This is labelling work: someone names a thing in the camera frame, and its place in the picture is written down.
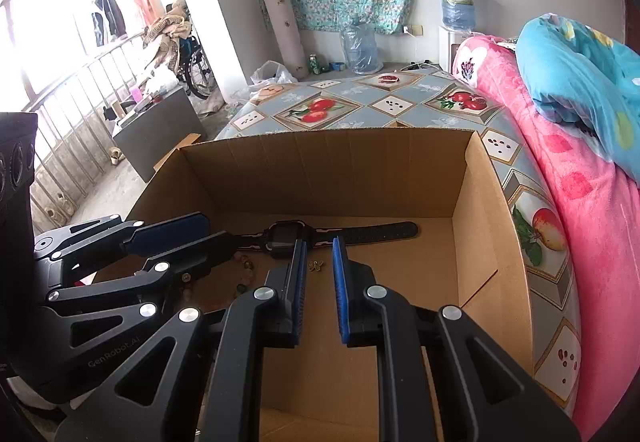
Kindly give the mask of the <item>rolled pink mat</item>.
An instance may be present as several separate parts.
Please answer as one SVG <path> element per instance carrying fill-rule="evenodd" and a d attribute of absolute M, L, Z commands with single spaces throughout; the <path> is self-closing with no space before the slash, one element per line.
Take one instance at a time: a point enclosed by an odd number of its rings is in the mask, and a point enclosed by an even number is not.
<path fill-rule="evenodd" d="M 307 57 L 300 39 L 291 0 L 264 0 L 283 64 L 295 78 L 309 75 Z"/>

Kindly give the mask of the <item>white plastic bag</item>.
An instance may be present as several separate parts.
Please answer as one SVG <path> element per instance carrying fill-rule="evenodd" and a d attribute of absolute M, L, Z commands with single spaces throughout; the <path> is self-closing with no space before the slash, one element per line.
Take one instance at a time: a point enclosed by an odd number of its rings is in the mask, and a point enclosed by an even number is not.
<path fill-rule="evenodd" d="M 295 84 L 297 82 L 285 65 L 273 60 L 265 62 L 250 75 L 250 81 L 254 86 Z"/>

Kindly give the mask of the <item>grey low cabinet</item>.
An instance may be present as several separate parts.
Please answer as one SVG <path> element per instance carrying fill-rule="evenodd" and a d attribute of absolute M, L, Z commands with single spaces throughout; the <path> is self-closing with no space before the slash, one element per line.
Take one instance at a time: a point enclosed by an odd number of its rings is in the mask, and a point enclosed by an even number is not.
<path fill-rule="evenodd" d="M 176 88 L 141 114 L 132 112 L 125 126 L 115 126 L 112 137 L 139 177 L 149 182 L 154 166 L 190 133 L 206 137 L 186 91 Z"/>

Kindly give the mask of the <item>empty water jug on floor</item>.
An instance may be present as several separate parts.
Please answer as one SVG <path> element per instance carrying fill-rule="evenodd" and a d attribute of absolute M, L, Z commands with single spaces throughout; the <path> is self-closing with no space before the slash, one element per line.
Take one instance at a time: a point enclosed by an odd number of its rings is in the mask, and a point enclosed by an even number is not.
<path fill-rule="evenodd" d="M 369 75 L 378 72 L 383 62 L 378 56 L 378 44 L 370 24 L 352 20 L 341 30 L 341 45 L 350 72 Z"/>

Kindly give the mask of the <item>wheelchair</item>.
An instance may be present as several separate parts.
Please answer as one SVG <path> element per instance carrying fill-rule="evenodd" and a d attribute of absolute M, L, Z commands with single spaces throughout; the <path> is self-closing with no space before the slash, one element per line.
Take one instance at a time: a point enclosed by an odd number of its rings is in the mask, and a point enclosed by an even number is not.
<path fill-rule="evenodd" d="M 178 44 L 178 80 L 186 84 L 191 95 L 206 101 L 217 88 L 212 67 L 194 29 L 188 28 L 191 19 L 186 2 L 177 0 L 174 9 L 181 9 L 183 12 L 183 21 L 170 33 L 170 37 Z"/>

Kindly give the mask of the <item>blue floral quilt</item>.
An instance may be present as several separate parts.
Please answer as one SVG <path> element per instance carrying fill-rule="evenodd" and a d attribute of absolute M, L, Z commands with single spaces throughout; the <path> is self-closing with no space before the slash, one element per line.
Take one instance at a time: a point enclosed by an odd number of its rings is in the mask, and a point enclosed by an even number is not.
<path fill-rule="evenodd" d="M 544 14 L 515 47 L 522 80 L 548 121 L 588 128 L 610 161 L 639 179 L 639 54 L 588 25 Z"/>

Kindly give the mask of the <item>metal balcony railing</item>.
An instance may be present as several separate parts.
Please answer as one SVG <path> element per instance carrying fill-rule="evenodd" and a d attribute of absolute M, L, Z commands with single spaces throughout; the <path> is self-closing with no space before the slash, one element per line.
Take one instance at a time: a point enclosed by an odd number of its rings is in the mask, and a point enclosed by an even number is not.
<path fill-rule="evenodd" d="M 104 111 L 130 98 L 142 56 L 141 34 L 118 39 L 27 108 L 38 117 L 29 190 L 35 233 L 70 221 L 111 169 L 114 125 Z"/>

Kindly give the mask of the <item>black purple smart watch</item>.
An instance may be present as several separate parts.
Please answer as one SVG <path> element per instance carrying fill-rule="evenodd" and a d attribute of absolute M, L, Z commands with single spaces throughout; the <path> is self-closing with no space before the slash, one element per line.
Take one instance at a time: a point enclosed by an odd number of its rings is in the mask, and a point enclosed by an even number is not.
<path fill-rule="evenodd" d="M 366 225 L 365 227 L 314 228 L 301 220 L 277 221 L 264 231 L 236 235 L 238 251 L 261 251 L 274 259 L 291 257 L 297 241 L 303 241 L 308 251 L 331 247 L 336 237 L 346 245 L 367 245 L 409 240 L 420 232 L 412 221 Z"/>

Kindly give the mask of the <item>blue water bottle on dispenser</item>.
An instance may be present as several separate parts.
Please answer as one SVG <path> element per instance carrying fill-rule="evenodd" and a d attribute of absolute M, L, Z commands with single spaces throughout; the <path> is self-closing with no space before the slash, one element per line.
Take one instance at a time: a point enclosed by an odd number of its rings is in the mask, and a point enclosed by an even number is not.
<path fill-rule="evenodd" d="M 474 0 L 442 0 L 442 25 L 445 28 L 471 32 L 475 23 Z"/>

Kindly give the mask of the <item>brown cardboard box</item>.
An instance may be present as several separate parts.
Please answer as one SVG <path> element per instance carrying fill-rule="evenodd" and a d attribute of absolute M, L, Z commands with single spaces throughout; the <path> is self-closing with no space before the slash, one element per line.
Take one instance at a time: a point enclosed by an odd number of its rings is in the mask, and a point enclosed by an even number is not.
<path fill-rule="evenodd" d="M 191 213 L 213 231 L 268 243 L 303 233 L 312 243 L 299 345 L 264 355 L 264 441 L 378 438 L 376 354 L 346 347 L 338 330 L 334 236 L 378 284 L 424 309 L 460 308 L 534 368 L 524 257 L 476 131 L 326 129 L 194 144 L 168 157 L 129 218 Z"/>

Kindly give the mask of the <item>pink blanket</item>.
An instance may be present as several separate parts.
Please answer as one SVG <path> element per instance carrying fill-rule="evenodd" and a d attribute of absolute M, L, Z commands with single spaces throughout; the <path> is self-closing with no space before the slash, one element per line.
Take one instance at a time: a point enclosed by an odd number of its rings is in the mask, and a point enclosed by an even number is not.
<path fill-rule="evenodd" d="M 594 153 L 583 133 L 540 115 L 515 54 L 496 36 L 471 36 L 454 77 L 506 106 L 561 215 L 574 260 L 582 370 L 573 418 L 585 440 L 605 426 L 639 370 L 639 190 Z"/>

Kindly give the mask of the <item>fruit pattern table cloth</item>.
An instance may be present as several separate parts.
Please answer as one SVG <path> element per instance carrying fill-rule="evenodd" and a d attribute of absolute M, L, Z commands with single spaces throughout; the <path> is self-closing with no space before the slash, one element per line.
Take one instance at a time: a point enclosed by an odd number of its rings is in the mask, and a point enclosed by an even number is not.
<path fill-rule="evenodd" d="M 574 408 L 582 333 L 562 220 L 506 109 L 434 69 L 269 87 L 220 135 L 219 206 L 253 232 L 412 219 L 367 245 L 378 279 L 425 308 L 453 303 Z"/>

